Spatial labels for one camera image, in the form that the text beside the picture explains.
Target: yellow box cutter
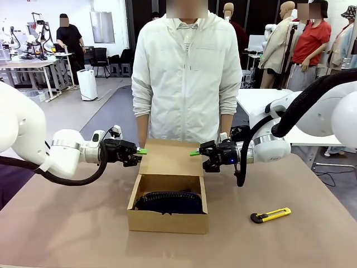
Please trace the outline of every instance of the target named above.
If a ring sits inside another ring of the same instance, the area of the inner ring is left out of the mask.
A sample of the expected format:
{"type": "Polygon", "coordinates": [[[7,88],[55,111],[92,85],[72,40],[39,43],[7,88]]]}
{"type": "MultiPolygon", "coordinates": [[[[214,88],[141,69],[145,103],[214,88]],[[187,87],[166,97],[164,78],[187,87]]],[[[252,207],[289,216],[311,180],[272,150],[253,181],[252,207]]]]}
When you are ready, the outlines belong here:
{"type": "Polygon", "coordinates": [[[263,223],[267,221],[271,221],[272,219],[277,219],[286,215],[291,214],[291,210],[289,208],[282,208],[275,211],[271,211],[265,214],[256,214],[253,213],[250,215],[250,218],[255,223],[263,223]]]}

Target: gray pants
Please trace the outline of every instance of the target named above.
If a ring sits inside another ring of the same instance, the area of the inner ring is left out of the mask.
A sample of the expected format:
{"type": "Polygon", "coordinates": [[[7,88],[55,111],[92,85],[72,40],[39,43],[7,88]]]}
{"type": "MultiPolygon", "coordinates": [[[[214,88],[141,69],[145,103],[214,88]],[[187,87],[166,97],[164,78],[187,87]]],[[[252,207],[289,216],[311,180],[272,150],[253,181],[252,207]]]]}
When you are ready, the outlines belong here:
{"type": "Polygon", "coordinates": [[[307,71],[302,71],[300,65],[292,65],[287,89],[290,89],[293,92],[304,91],[315,81],[316,71],[317,66],[309,67],[307,71]]]}

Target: black t-shirt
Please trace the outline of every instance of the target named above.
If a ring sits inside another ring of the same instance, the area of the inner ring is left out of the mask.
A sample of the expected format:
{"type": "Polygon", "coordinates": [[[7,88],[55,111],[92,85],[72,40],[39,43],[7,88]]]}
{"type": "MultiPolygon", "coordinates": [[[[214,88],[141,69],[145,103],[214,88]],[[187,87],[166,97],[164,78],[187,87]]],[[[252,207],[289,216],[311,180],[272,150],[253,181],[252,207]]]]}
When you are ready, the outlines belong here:
{"type": "Polygon", "coordinates": [[[69,24],[69,27],[59,27],[57,30],[57,40],[61,40],[68,47],[69,52],[83,52],[79,44],[81,38],[82,35],[77,27],[72,24],[69,24]]]}

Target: brown tabletop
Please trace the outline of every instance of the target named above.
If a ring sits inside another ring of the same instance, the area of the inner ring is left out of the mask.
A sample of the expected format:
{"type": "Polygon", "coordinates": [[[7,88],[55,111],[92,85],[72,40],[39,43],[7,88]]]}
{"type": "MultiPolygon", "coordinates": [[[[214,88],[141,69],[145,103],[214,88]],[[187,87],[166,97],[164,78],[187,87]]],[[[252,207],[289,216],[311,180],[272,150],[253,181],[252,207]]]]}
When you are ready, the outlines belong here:
{"type": "MultiPolygon", "coordinates": [[[[80,165],[78,177],[95,165],[80,165]]],[[[138,168],[109,165],[85,187],[33,177],[0,212],[0,263],[30,267],[344,268],[357,264],[357,223],[295,155],[205,176],[206,235],[129,232],[126,209],[138,168]],[[289,207],[263,224],[251,213],[289,207]]]]}
{"type": "Polygon", "coordinates": [[[0,64],[0,69],[20,69],[20,68],[43,68],[53,64],[53,61],[11,61],[5,64],[0,64]]]}

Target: stool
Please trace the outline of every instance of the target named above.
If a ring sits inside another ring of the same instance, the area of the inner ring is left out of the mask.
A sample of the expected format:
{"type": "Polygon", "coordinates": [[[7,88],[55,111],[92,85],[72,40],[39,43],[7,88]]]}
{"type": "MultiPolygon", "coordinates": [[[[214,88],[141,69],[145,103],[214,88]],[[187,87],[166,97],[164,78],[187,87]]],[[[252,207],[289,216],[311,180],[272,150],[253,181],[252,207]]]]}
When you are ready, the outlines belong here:
{"type": "Polygon", "coordinates": [[[132,76],[132,67],[130,66],[130,64],[123,63],[123,64],[121,64],[121,66],[122,66],[122,76],[131,77],[132,76]]]}
{"type": "Polygon", "coordinates": [[[118,63],[110,64],[110,77],[121,77],[120,75],[120,66],[118,63]]]}

